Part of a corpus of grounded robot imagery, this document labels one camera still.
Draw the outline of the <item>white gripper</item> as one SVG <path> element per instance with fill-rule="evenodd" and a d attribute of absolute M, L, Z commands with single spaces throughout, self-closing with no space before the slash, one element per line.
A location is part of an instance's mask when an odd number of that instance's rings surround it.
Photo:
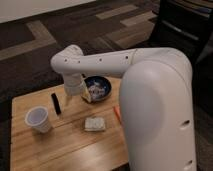
<path fill-rule="evenodd" d="M 86 90 L 86 84 L 81 74 L 65 74 L 63 76 L 64 89 L 67 95 L 65 98 L 65 106 L 68 106 L 72 100 L 72 96 L 82 94 L 82 98 L 88 103 L 92 102 L 90 93 Z"/>

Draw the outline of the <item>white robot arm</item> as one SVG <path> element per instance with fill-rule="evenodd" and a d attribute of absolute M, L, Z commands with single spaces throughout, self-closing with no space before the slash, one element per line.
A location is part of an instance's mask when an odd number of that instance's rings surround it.
<path fill-rule="evenodd" d="M 131 171 L 197 171 L 192 66 L 171 47 L 85 55 L 70 45 L 50 61 L 68 95 L 84 91 L 82 76 L 121 80 L 119 105 Z"/>

